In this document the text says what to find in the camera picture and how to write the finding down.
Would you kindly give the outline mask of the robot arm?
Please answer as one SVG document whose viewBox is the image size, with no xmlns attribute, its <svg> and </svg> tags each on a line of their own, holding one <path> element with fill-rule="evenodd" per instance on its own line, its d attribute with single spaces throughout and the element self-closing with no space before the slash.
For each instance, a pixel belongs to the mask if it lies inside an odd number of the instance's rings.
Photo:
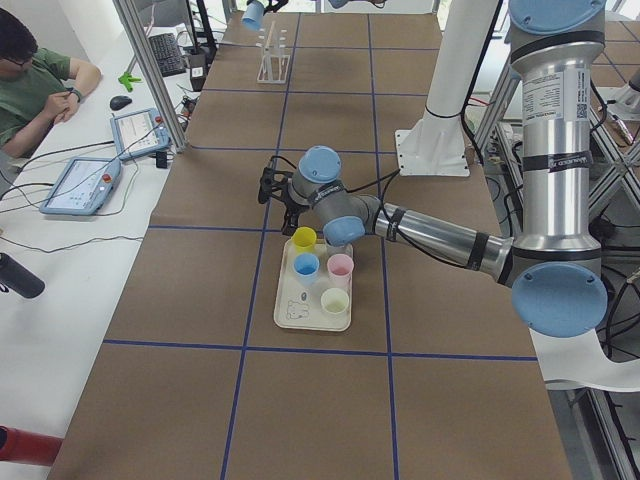
<svg viewBox="0 0 640 480">
<path fill-rule="evenodd" d="M 329 0 L 329 4 L 334 9 L 343 8 L 346 5 L 354 2 L 370 4 L 376 8 L 383 8 L 386 4 L 386 0 Z"/>
<path fill-rule="evenodd" d="M 510 64 L 523 83 L 524 224 L 498 238 L 354 195 L 341 182 L 337 153 L 309 149 L 291 172 L 266 167 L 260 203 L 285 206 L 292 234 L 302 212 L 320 220 L 329 244 L 366 234 L 406 243 L 444 264 L 481 271 L 512 291 L 531 329 L 568 338 L 594 329 L 607 309 L 601 247 L 588 229 L 590 73 L 605 45 L 601 1 L 513 1 Z"/>
</svg>

